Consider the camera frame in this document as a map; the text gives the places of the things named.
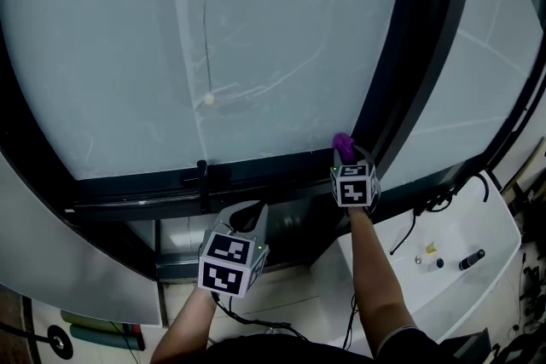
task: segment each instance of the small bottle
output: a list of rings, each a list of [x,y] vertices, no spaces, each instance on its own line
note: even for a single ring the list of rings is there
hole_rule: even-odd
[[[444,267],[444,260],[442,258],[438,258],[433,263],[428,264],[427,270],[429,272],[433,272],[436,270],[440,270],[443,267]]]
[[[459,269],[460,270],[469,269],[471,266],[476,264],[484,256],[485,256],[485,251],[483,249],[479,249],[477,252],[473,253],[472,255],[468,255],[466,258],[464,258],[459,263]]]

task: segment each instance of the white ball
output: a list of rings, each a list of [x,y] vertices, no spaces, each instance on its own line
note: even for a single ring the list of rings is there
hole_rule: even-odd
[[[210,91],[207,91],[205,93],[205,96],[203,97],[203,101],[205,102],[205,105],[208,105],[209,107],[211,107],[212,105],[214,105],[214,101],[215,101],[215,97],[214,97],[214,94],[211,93]]]

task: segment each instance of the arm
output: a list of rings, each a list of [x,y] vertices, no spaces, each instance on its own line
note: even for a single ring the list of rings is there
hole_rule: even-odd
[[[204,350],[215,310],[211,292],[196,287],[155,349],[151,364],[179,361]]]
[[[349,217],[358,312],[369,346],[376,355],[388,334],[415,323],[368,215],[362,208],[349,208]]]

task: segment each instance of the green object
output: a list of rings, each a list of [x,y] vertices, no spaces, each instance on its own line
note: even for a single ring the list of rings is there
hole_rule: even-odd
[[[103,346],[117,347],[118,349],[143,350],[139,347],[137,337],[134,335],[97,331],[96,329],[76,325],[70,325],[70,335],[79,340]]]
[[[78,325],[82,327],[88,327],[90,329],[96,329],[97,331],[106,331],[106,332],[123,332],[122,323],[112,323],[111,321],[104,321],[98,319],[91,319],[90,317],[84,317],[83,315],[77,315],[72,313],[67,313],[66,311],[61,311],[61,318],[66,323],[71,323],[73,325]]]

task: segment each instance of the frosted glass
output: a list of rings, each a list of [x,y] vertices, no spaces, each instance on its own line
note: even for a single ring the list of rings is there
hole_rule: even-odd
[[[520,95],[542,35],[531,0],[467,0],[444,69],[382,188],[484,152]]]
[[[86,179],[329,147],[357,120],[394,0],[1,2],[29,106]]]

